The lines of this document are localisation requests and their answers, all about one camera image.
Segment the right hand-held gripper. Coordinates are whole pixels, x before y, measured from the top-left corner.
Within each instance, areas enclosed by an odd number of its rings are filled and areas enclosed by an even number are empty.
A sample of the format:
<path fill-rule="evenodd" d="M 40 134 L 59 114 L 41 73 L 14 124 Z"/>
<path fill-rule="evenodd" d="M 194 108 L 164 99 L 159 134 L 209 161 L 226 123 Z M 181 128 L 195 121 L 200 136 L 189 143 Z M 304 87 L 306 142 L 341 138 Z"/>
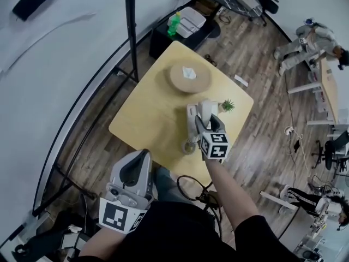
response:
<path fill-rule="evenodd" d="M 198 145 L 202 153 L 202 160 L 212 159 L 222 163 L 231 148 L 225 125 L 216 115 L 211 114 L 210 129 L 204 126 L 202 119 L 196 115 L 195 126 L 198 132 Z"/>

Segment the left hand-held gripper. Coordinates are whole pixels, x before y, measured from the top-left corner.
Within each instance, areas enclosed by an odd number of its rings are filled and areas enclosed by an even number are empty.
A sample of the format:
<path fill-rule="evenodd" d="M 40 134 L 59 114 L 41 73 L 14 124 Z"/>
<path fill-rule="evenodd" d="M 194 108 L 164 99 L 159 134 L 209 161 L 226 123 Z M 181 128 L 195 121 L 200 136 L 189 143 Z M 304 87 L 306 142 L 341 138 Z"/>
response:
<path fill-rule="evenodd" d="M 112 168 L 99 202 L 99 224 L 119 233 L 136 230 L 153 201 L 148 149 L 127 154 Z"/>

